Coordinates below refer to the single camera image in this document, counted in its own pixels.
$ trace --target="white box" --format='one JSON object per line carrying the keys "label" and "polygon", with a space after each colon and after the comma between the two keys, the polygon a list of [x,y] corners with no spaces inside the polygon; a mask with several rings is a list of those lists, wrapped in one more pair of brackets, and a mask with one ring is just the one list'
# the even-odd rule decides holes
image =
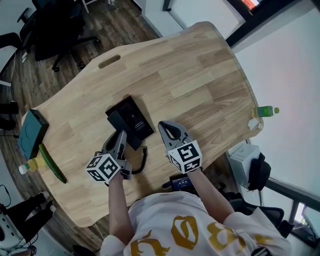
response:
{"label": "white box", "polygon": [[186,174],[202,165],[202,154],[196,140],[168,151],[169,161]]}
{"label": "white box", "polygon": [[251,161],[253,159],[258,159],[259,155],[259,146],[244,144],[229,157],[229,163],[234,174],[234,178],[241,186],[245,188],[249,187],[248,181]]}
{"label": "white box", "polygon": [[110,154],[100,154],[90,159],[85,171],[94,181],[109,184],[120,169],[117,161]]}

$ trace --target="black device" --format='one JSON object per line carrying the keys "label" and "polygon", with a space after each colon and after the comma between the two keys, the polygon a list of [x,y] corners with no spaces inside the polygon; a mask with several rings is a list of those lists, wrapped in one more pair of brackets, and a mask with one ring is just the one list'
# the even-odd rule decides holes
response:
{"label": "black device", "polygon": [[186,173],[171,176],[170,184],[172,191],[185,191],[198,196],[194,185]]}
{"label": "black device", "polygon": [[49,124],[39,111],[30,109],[24,119],[18,146],[27,160],[37,157],[39,144],[45,137]]}
{"label": "black device", "polygon": [[105,113],[108,116],[108,121],[117,131],[126,131],[126,141],[135,151],[144,139],[154,133],[131,96],[111,107]]}

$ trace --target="table handle cutout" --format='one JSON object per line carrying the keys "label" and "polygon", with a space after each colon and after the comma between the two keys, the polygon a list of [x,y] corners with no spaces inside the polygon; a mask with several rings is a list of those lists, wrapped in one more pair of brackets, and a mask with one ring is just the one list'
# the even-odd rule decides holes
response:
{"label": "table handle cutout", "polygon": [[119,54],[117,54],[117,55],[115,55],[115,56],[112,56],[111,58],[108,58],[108,59],[106,59],[106,60],[104,60],[103,62],[101,62],[99,65],[98,65],[98,67],[99,67],[99,69],[103,69],[103,68],[105,68],[106,66],[108,66],[108,65],[110,65],[110,64],[112,64],[112,63],[115,63],[116,61],[118,61],[118,60],[120,60],[120,55]]}

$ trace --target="black box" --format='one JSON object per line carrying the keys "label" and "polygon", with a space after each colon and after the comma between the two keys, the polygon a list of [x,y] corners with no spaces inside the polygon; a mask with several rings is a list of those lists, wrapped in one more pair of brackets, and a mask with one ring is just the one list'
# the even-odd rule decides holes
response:
{"label": "black box", "polygon": [[105,113],[108,116],[108,121],[117,131],[126,131],[127,142],[134,150],[139,148],[145,138],[154,133],[131,96],[111,107]]}

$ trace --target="black cable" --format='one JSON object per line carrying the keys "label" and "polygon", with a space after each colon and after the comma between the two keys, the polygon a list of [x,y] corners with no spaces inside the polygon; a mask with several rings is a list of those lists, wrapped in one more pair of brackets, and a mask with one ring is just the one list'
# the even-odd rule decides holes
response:
{"label": "black cable", "polygon": [[38,238],[39,238],[39,233],[36,233],[36,239],[31,244],[29,244],[29,247],[32,246],[38,240]]}
{"label": "black cable", "polygon": [[14,137],[16,139],[19,139],[19,135],[0,135],[1,137]]}
{"label": "black cable", "polygon": [[37,254],[37,247],[35,247],[34,245],[30,245],[29,247],[16,247],[15,249],[16,250],[19,250],[19,249],[27,249],[27,250],[29,250],[30,249],[31,252],[34,250],[34,253],[30,254],[31,256]]}
{"label": "black cable", "polygon": [[146,146],[143,146],[142,148],[143,148],[143,150],[142,150],[143,158],[142,158],[141,166],[140,166],[140,168],[138,170],[133,170],[132,171],[133,175],[141,173],[142,170],[145,168],[146,161],[147,161],[147,155],[148,155],[148,148]]}
{"label": "black cable", "polygon": [[23,239],[24,239],[24,238],[22,237],[21,240],[19,241],[18,245],[20,245],[20,243],[22,242]]}
{"label": "black cable", "polygon": [[0,250],[5,251],[7,253],[7,255],[12,255],[11,252],[6,249],[0,248]]}
{"label": "black cable", "polygon": [[11,196],[10,196],[10,194],[9,194],[9,192],[8,192],[7,187],[6,187],[5,185],[1,184],[1,185],[0,185],[0,188],[1,188],[2,186],[4,187],[5,192],[8,194],[9,199],[10,199],[10,203],[9,203],[7,206],[5,206],[5,208],[7,208],[8,206],[10,206],[10,205],[11,205]]}

